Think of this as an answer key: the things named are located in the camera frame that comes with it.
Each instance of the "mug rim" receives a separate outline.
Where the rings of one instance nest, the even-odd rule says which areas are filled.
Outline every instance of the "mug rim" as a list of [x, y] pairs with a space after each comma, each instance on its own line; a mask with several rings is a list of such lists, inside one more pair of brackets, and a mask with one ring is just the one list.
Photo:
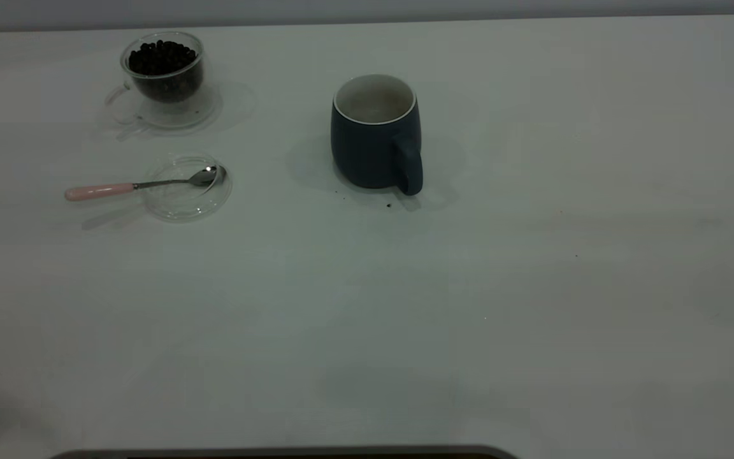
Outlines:
[[[365, 121], [359, 121], [357, 119], [352, 119], [351, 117], [349, 117], [346, 114], [344, 114], [342, 112], [341, 108], [338, 108], [338, 103], [336, 101], [336, 99], [338, 98], [338, 93], [341, 92], [341, 90], [345, 86], [347, 86], [347, 84], [349, 84], [350, 82], [352, 82], [353, 80], [356, 80], [358, 78], [367, 78], [367, 77], [387, 77], [387, 78], [392, 78], [392, 79], [394, 79], [396, 81], [399, 81], [408, 90], [410, 90], [410, 92], [413, 95], [413, 101], [410, 104], [410, 108], [407, 108], [407, 111], [405, 111], [399, 117], [395, 117], [395, 119], [391, 119], [389, 121], [382, 121], [382, 122], [365, 122]], [[408, 82], [404, 81], [401, 78], [398, 78], [398, 76], [388, 75], [387, 73], [365, 73], [365, 75], [353, 76], [352, 78], [350, 78], [349, 80], [347, 80], [346, 82], [344, 82], [342, 84], [342, 86], [338, 87], [338, 89], [336, 90], [336, 92], [333, 95], [333, 107], [336, 109], [336, 112], [338, 114], [340, 114], [341, 116], [345, 117], [345, 119], [347, 119], [347, 120], [350, 120], [352, 122], [355, 122], [356, 124], [363, 124], [365, 126], [381, 126], [382, 124], [390, 124], [390, 123], [396, 122], [396, 121], [398, 121], [400, 119], [404, 119], [404, 117], [406, 117], [408, 114], [410, 114], [410, 112], [413, 111], [413, 108], [415, 108], [416, 105], [417, 105], [417, 94], [415, 93], [415, 90], [413, 89], [413, 87], [410, 86], [410, 84], [408, 84]]]
[[[138, 44], [138, 43], [148, 43], [149, 38], [159, 37], [161, 35], [186, 35], [186, 37], [191, 38], [195, 41], [195, 43], [198, 44], [198, 47], [200, 48], [200, 52], [198, 52], [198, 56], [192, 61], [191, 64], [186, 65], [186, 67], [183, 67], [182, 69], [175, 70], [172, 73], [164, 73], [163, 75], [143, 75], [142, 73], [133, 72], [130, 68], [127, 62], [129, 61], [127, 56], [131, 54], [132, 48]], [[128, 73], [133, 78], [139, 78], [143, 80], [155, 80], [160, 78], [169, 78], [173, 77], [175, 75], [180, 75], [181, 73], [185, 72], [186, 70], [191, 69], [192, 67], [195, 67], [195, 65], [198, 64], [203, 58], [204, 50], [203, 50], [203, 43], [200, 41], [200, 38], [195, 37], [195, 35], [189, 34], [188, 32], [178, 32], [176, 30], [166, 30], [165, 32], [155, 32], [154, 34], [149, 35], [143, 35], [143, 37], [137, 38], [132, 41], [132, 43], [129, 43], [126, 48], [123, 50], [122, 53], [120, 53], [120, 67], [123, 69], [124, 72]]]

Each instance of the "dark blue mug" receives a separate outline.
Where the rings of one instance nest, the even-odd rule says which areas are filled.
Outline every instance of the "dark blue mug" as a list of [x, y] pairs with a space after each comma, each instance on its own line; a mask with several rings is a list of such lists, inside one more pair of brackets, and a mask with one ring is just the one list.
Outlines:
[[395, 76], [364, 75], [333, 98], [330, 146], [339, 171], [356, 186], [423, 186], [421, 117], [410, 85]]

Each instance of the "mug handle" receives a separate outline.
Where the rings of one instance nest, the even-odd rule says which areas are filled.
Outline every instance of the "mug handle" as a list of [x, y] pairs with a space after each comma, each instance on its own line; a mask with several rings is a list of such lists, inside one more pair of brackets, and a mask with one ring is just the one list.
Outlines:
[[407, 196], [418, 194], [423, 188], [421, 150], [407, 136], [396, 136], [393, 143], [396, 145], [395, 162], [401, 175], [398, 188]]
[[115, 101], [119, 99], [119, 97], [125, 95], [129, 91], [131, 91], [132, 88], [124, 82], [124, 84], [120, 85], [119, 87], [116, 87], [114, 90], [111, 90], [110, 93], [107, 95], [107, 98], [104, 100], [104, 105], [106, 105], [107, 110], [110, 111], [111, 116], [113, 119], [120, 124], [132, 124], [132, 122], [137, 119], [136, 113], [120, 113], [120, 111], [115, 106]]

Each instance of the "pink spoon handle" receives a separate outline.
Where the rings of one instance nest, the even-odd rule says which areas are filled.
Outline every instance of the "pink spoon handle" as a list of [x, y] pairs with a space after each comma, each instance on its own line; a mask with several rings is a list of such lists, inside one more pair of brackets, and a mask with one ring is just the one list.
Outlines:
[[64, 191], [64, 197], [67, 198], [68, 201], [94, 200], [94, 198], [104, 198], [104, 196], [130, 193], [133, 190], [134, 185], [132, 183], [82, 186], [79, 188], [70, 188], [67, 191]]

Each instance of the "glass cup handle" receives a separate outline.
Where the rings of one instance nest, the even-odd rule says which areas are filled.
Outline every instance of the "glass cup handle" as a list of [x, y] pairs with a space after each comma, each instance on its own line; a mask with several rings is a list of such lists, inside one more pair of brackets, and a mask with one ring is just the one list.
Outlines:
[[107, 95], [107, 98], [104, 100], [104, 105], [106, 105], [107, 110], [110, 111], [113, 119], [120, 124], [131, 124], [138, 118], [137, 113], [135, 113], [134, 110], [132, 110], [131, 113], [128, 113], [126, 110], [122, 112], [115, 105], [115, 101], [131, 90], [132, 88], [129, 84], [124, 82], [124, 84], [116, 87], [114, 90], [111, 90]]

